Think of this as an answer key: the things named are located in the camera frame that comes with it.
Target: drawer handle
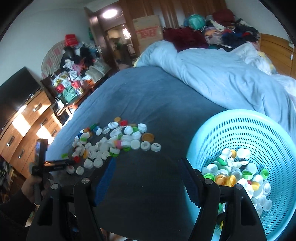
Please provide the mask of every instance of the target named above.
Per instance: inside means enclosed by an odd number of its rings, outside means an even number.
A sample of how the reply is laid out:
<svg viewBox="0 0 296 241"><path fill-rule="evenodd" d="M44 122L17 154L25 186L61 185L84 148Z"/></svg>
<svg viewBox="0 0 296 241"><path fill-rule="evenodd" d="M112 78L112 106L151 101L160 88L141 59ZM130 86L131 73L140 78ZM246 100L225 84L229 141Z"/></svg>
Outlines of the drawer handle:
<svg viewBox="0 0 296 241"><path fill-rule="evenodd" d="M13 142L13 140L15 139L14 136L12 136L9 140L9 142L7 143L7 146L9 147L11 145L11 143Z"/></svg>
<svg viewBox="0 0 296 241"><path fill-rule="evenodd" d="M23 156L24 152L25 152L25 150L23 149L23 150L22 150L22 152L21 152L21 153L20 153L20 155L19 155L19 159L21 159L21 158L22 158L22 156Z"/></svg>
<svg viewBox="0 0 296 241"><path fill-rule="evenodd" d="M57 133L57 130L54 130L54 132L52 133L52 137L54 137L54 135Z"/></svg>
<svg viewBox="0 0 296 241"><path fill-rule="evenodd" d="M39 110L40 109L40 107L42 106L42 104L41 103L39 103L34 109L33 109L33 111L34 112L36 112L37 110Z"/></svg>
<svg viewBox="0 0 296 241"><path fill-rule="evenodd" d="M44 119L44 121L40 124L40 126L44 126L46 122L47 122L47 118Z"/></svg>

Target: television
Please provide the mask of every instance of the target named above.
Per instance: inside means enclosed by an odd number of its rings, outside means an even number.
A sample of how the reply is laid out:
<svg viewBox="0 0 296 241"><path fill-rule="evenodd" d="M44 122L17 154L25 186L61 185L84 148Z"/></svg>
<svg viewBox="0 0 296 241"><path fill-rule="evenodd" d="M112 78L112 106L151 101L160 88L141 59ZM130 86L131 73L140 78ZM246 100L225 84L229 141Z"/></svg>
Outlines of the television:
<svg viewBox="0 0 296 241"><path fill-rule="evenodd" d="M0 133L9 119L31 98L41 86L26 67L0 86Z"/></svg>

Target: light blue plastic basket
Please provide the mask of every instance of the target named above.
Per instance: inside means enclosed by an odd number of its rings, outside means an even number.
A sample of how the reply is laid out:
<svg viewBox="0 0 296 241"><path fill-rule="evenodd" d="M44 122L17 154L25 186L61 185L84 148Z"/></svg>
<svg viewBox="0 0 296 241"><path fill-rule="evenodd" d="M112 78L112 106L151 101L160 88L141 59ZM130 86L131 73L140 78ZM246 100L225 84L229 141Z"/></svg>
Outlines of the light blue plastic basket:
<svg viewBox="0 0 296 241"><path fill-rule="evenodd" d="M296 148L287 132L271 118L250 110L228 110L206 121L191 141L187 159L193 168L212 163L224 148L251 151L250 162L266 168L273 206L263 212L261 222L267 241L279 237L288 225L296 208ZM199 213L187 196L187 204L195 222ZM221 230L216 227L212 240L219 240Z"/></svg>

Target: wooden door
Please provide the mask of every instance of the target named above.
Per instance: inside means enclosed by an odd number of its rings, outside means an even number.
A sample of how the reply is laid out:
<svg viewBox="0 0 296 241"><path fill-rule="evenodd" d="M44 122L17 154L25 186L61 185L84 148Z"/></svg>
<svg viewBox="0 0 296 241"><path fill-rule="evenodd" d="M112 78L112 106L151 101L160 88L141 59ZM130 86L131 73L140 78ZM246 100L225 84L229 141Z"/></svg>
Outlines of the wooden door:
<svg viewBox="0 0 296 241"><path fill-rule="evenodd" d="M112 68L117 69L117 65L115 63L111 46L109 45L105 33L100 25L98 16L89 10L88 8L84 8L85 13L89 19L89 25L91 29L91 33L94 37L94 41L97 46L101 48L102 51L102 57L104 61Z"/></svg>

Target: cardboard box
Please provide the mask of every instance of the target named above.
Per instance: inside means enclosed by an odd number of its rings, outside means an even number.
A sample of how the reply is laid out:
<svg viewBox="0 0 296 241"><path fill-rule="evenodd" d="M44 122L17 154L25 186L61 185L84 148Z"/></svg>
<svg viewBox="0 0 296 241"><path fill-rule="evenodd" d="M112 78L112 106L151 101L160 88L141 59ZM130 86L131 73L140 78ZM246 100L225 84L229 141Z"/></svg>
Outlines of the cardboard box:
<svg viewBox="0 0 296 241"><path fill-rule="evenodd" d="M133 20L136 35L139 41L139 50L142 53L149 45L163 40L163 28L159 16L151 15Z"/></svg>

